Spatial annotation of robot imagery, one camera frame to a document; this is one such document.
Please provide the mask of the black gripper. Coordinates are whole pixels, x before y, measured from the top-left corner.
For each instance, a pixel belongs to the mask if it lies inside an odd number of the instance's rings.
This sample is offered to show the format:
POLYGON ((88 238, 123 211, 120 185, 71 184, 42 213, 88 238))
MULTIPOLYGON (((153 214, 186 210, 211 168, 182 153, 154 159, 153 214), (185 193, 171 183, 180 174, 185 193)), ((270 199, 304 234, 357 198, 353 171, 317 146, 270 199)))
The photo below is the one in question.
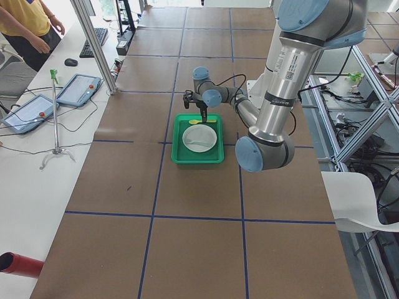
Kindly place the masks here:
POLYGON ((202 122, 206 123, 208 120, 208 111, 207 111, 205 102, 202 100, 201 95, 194 93, 193 94, 193 102, 200 109, 202 122))

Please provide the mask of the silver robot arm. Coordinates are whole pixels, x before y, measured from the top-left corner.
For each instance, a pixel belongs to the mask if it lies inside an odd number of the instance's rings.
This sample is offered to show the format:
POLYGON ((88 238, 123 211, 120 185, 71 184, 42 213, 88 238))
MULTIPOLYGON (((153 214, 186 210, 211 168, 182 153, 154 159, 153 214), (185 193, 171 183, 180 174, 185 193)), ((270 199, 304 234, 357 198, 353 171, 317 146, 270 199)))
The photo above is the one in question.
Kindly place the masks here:
POLYGON ((193 71, 193 90, 183 95, 207 120, 207 109, 228 103, 248 129, 235 146, 239 165, 249 172, 277 169, 294 157, 294 144, 284 126, 299 91, 327 49, 364 40, 368 1, 282 1, 277 10, 264 73, 253 89, 262 98, 257 108, 239 88, 213 83, 205 67, 193 71))

